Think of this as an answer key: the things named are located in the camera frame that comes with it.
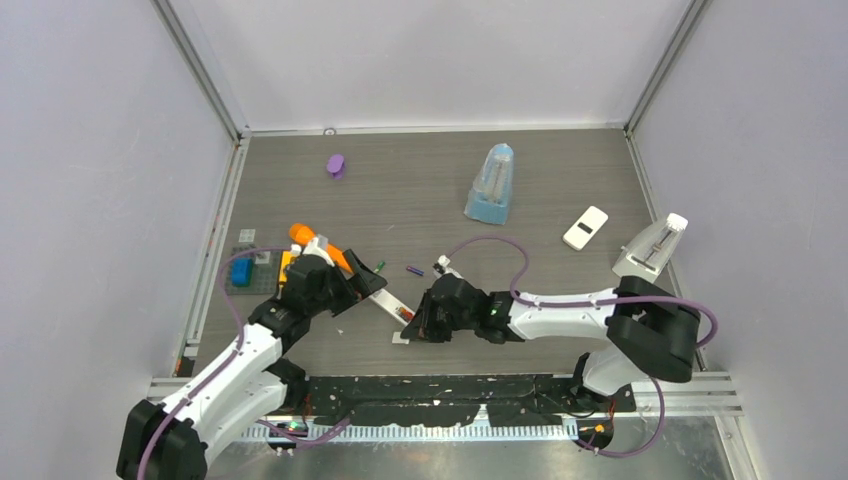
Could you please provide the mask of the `small white remote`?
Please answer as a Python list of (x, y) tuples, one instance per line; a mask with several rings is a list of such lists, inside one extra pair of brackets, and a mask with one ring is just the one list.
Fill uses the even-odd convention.
[(598, 207), (589, 206), (563, 234), (563, 242), (575, 251), (582, 251), (608, 218), (608, 214)]

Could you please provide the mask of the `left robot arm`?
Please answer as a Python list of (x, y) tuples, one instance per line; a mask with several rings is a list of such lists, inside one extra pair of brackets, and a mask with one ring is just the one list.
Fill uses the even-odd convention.
[(350, 275), (318, 250), (295, 256), (285, 283), (212, 363), (165, 399), (137, 403), (124, 427), (117, 476), (203, 479), (220, 453), (262, 417), (277, 409), (298, 412), (308, 383), (286, 352), (314, 317), (343, 313), (388, 284), (352, 250), (343, 257)]

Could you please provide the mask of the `white remote control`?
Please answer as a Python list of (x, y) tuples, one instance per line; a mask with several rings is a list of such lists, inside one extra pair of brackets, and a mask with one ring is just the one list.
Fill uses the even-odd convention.
[(407, 308), (409, 310), (411, 309), (385, 289), (381, 289), (371, 294), (369, 296), (369, 299), (374, 302), (378, 307), (380, 307), (383, 311), (388, 313), (392, 318), (397, 320), (401, 325), (407, 325), (414, 317), (413, 316), (412, 318), (405, 318), (401, 316), (399, 314), (400, 308)]

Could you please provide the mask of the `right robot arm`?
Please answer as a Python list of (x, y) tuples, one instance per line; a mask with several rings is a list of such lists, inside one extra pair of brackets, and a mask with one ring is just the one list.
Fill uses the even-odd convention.
[(425, 291), (400, 336), (444, 343), (468, 330), (493, 344), (547, 337), (604, 340), (574, 370), (571, 397), (596, 410), (623, 386), (643, 378), (687, 383), (694, 370), (701, 315), (693, 303), (635, 276), (582, 295), (487, 293), (453, 274)]

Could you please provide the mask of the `white battery cover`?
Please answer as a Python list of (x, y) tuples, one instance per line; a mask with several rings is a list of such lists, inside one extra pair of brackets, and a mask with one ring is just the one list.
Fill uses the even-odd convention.
[(393, 345), (408, 345), (410, 340), (403, 338), (400, 332), (394, 332), (392, 334), (391, 343)]

